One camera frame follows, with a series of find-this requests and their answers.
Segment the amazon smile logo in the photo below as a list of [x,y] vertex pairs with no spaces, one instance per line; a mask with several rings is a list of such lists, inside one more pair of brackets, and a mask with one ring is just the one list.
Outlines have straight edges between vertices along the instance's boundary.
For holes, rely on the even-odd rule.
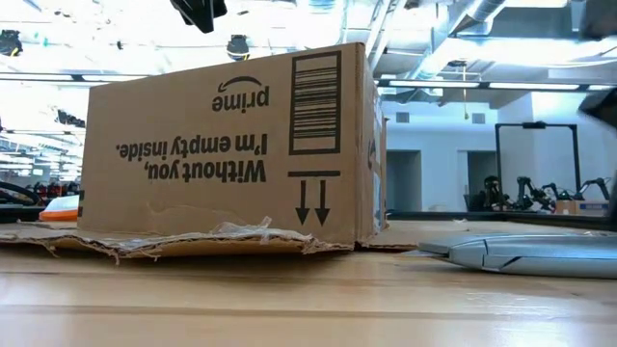
[[[255,91],[249,93],[229,93],[236,85],[254,85]],[[270,103],[270,86],[262,86],[258,79],[251,76],[233,77],[225,83],[221,83],[217,89],[217,95],[212,99],[212,111],[236,111],[240,110],[243,114],[247,109],[254,107],[268,106]]]

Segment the table surface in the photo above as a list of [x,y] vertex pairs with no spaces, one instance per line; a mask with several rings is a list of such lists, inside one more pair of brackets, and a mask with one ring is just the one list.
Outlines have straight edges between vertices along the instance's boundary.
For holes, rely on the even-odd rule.
[[0,248],[2,346],[609,346],[617,281],[393,253],[123,260]]

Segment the black arrow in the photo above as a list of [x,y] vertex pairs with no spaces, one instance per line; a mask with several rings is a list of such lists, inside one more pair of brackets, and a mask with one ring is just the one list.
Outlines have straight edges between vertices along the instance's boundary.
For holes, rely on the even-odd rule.
[[300,224],[304,224],[310,209],[307,208],[307,182],[300,181],[300,207],[296,207]]
[[319,208],[315,208],[315,213],[317,213],[319,223],[323,226],[328,219],[330,208],[326,208],[326,181],[322,179],[319,183]]

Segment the small cardboard box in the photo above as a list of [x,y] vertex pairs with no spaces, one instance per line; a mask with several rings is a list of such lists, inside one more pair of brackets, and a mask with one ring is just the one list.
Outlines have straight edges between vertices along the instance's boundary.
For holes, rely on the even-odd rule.
[[555,203],[555,214],[576,215],[577,214],[577,202],[574,200],[558,200]]
[[608,212],[607,200],[577,201],[578,216],[604,217]]
[[384,225],[377,100],[359,43],[93,88],[79,232],[351,250]]

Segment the fluorescent light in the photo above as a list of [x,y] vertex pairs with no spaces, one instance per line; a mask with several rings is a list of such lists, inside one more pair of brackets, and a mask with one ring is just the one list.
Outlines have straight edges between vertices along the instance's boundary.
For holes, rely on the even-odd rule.
[[617,86],[591,85],[591,86],[589,86],[587,91],[591,91],[591,92],[608,91],[608,90],[613,89],[615,87],[617,87]]
[[132,81],[140,78],[146,78],[147,75],[83,75],[86,81],[92,82],[124,82]]
[[77,179],[76,175],[64,175],[64,176],[60,176],[60,180],[63,182],[72,182],[75,179]]
[[8,162],[8,163],[17,163],[17,164],[32,164],[35,162],[34,159],[31,159],[31,158],[13,157],[7,154],[0,154],[0,161]]
[[51,169],[51,170],[59,170],[60,169],[60,164],[58,164],[58,163],[42,163],[42,162],[37,162],[37,163],[35,163],[35,166],[38,166],[38,167],[48,166],[49,169]]
[[477,88],[477,82],[444,82],[444,81],[389,81],[391,87],[407,88]]
[[79,170],[81,171],[81,166],[79,165],[72,165],[72,164],[63,164],[62,165],[63,170]]
[[579,85],[543,84],[543,83],[499,83],[492,82],[490,88],[511,90],[546,90],[546,91],[574,91]]
[[4,80],[41,80],[41,81],[72,81],[73,78],[67,74],[52,73],[0,73],[0,79]]
[[24,135],[85,135],[84,130],[11,130],[4,129],[3,132],[7,134],[24,134]]
[[568,0],[508,0],[507,7],[515,8],[555,8],[561,9],[568,5]]
[[32,170],[32,165],[26,165],[26,164],[0,164],[0,169]]

